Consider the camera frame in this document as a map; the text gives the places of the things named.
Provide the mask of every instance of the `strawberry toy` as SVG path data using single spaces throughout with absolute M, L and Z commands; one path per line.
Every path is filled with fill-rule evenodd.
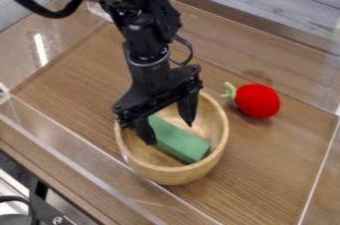
M 280 98 L 276 91 L 268 86 L 251 84 L 239 89 L 231 84 L 227 87 L 224 98 L 235 100 L 239 109 L 249 116 L 267 118 L 275 116 L 280 110 Z

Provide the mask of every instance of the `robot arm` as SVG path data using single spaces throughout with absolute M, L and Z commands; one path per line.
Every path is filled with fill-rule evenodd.
M 29 0 L 16 0 L 33 12 L 63 18 L 76 11 L 83 0 L 73 0 L 63 12 L 51 12 Z M 181 27 L 180 13 L 169 0 L 91 0 L 101 4 L 112 16 L 127 42 L 124 52 L 133 84 L 113 106 L 121 127 L 136 129 L 147 144 L 157 144 L 148 117 L 173 103 L 183 120 L 195 120 L 197 94 L 201 89 L 200 66 L 188 65 L 192 57 L 189 42 L 176 32 Z M 189 48 L 189 57 L 171 69 L 169 43 L 177 40 Z

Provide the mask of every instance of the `green sponge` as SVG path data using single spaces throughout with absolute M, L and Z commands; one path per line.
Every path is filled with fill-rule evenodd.
M 149 117 L 149 124 L 156 133 L 157 146 L 181 161 L 193 164 L 208 156 L 211 149 L 208 141 L 155 115 Z

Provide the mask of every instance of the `wooden table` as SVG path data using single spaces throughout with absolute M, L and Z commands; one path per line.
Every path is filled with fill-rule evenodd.
M 339 123 L 332 113 L 340 99 L 336 58 L 183 4 L 173 5 L 183 14 L 181 33 L 195 46 L 193 62 L 203 67 L 204 90 L 228 115 L 231 137 L 213 172 L 189 185 L 165 187 L 167 191 L 221 224 L 297 224 L 301 214 L 312 217 L 308 224 L 336 221 L 337 199 L 329 206 L 323 198 L 327 195 L 332 200 L 339 196 L 339 180 L 329 179 L 329 174 L 323 174 L 327 178 L 321 176 L 316 187 L 320 197 L 315 195 L 305 208 Z M 12 91 L 15 97 L 119 160 L 123 159 L 115 142 L 111 106 L 131 82 L 123 41 L 113 25 L 103 23 Z M 172 52 L 175 56 L 183 54 L 177 46 Z M 219 96 L 225 81 L 237 86 L 259 81 L 277 88 L 283 102 L 280 114 L 267 120 L 243 115 Z M 32 118 L 31 112 L 24 114 L 20 122 L 27 128 L 51 146 L 68 152 L 69 159 L 81 158 L 91 166 L 92 157 L 77 156 L 76 150 L 81 152 L 83 146 L 72 142 L 72 136 L 60 133 L 55 125 L 43 124 L 41 117 Z M 28 141 L 27 135 L 1 120 L 0 128 L 3 151 L 99 222 L 151 223 L 127 203 L 108 196 L 80 168 Z M 339 153 L 336 148 L 332 153 L 333 156 Z M 327 167 L 337 163 L 337 159 L 332 160 Z M 93 173 L 104 174 L 108 185 L 120 181 L 120 174 L 109 164 L 93 169 Z M 167 216 L 165 210 L 163 207 L 153 211 L 173 224 L 175 217 Z

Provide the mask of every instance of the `wooden bowl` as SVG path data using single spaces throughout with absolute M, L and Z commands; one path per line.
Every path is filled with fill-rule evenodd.
M 164 185 L 181 185 L 200 179 L 216 166 L 225 150 L 228 139 L 228 120 L 215 99 L 200 93 L 193 127 L 181 120 L 176 105 L 169 106 L 157 116 L 211 142 L 211 154 L 200 162 L 185 165 L 157 147 L 147 146 L 129 129 L 116 123 L 116 139 L 124 160 L 135 172 L 148 180 Z

